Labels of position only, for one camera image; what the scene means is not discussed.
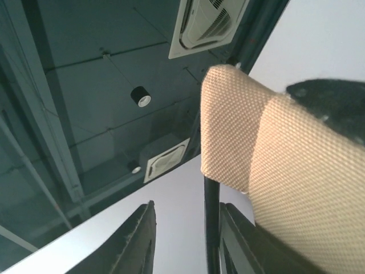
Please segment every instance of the black light fixture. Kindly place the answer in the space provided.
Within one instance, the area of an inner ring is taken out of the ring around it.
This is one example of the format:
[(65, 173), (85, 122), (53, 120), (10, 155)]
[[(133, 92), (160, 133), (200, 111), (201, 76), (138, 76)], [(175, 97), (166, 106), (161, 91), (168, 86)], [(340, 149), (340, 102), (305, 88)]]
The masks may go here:
[(139, 107), (145, 107), (151, 101), (150, 94), (142, 86), (136, 87), (135, 89), (132, 90), (132, 92), (131, 92), (131, 98), (133, 99), (133, 101), (135, 101), (135, 103)]
[(127, 164), (127, 168), (132, 174), (136, 174), (142, 169), (136, 160), (130, 161)]

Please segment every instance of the black pole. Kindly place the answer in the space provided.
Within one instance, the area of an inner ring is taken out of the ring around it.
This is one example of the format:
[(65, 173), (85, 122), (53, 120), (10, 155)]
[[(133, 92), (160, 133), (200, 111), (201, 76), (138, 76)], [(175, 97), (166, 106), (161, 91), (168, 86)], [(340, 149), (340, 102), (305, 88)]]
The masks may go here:
[(220, 274), (219, 192), (220, 184), (204, 177), (205, 243), (208, 274)]

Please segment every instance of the beige fabric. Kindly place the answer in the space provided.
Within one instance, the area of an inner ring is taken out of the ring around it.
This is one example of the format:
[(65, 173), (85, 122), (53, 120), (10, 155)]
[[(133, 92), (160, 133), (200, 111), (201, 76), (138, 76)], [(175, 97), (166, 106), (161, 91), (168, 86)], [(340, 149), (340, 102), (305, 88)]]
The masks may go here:
[(273, 95), (232, 66), (209, 70), (201, 94), (201, 170), (205, 176), (248, 191), (249, 159), (261, 112)]
[(208, 72), (201, 119), (205, 176), (249, 189), (256, 221), (325, 271), (365, 273), (363, 147), (229, 66)]

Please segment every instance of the white air conditioning unit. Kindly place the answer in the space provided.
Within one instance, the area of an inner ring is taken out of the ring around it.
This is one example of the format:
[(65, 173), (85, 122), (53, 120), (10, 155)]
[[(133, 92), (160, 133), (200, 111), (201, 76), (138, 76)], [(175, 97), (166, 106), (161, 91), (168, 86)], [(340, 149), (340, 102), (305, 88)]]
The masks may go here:
[(181, 0), (169, 59), (228, 44), (249, 0)]
[(163, 147), (172, 142), (176, 144), (177, 140), (178, 139), (175, 136), (170, 134), (149, 144), (148, 147), (141, 152), (141, 161), (143, 161), (147, 155), (155, 155), (147, 161), (144, 183), (160, 176), (181, 162), (190, 139), (186, 139), (167, 150), (165, 148), (164, 151), (160, 153)]

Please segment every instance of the white wall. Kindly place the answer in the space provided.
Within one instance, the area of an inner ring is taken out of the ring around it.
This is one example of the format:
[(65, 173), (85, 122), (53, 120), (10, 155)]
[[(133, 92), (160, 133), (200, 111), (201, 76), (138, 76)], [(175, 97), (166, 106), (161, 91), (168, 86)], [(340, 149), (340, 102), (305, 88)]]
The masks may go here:
[[(204, 181), (200, 156), (148, 184), (5, 271), (65, 273), (96, 250), (142, 203), (155, 201), (157, 239), (153, 273), (204, 274)], [(230, 202), (253, 221), (249, 199), (221, 187), (221, 201)]]
[(291, 0), (250, 76), (277, 92), (306, 79), (364, 81), (364, 15), (364, 0)]

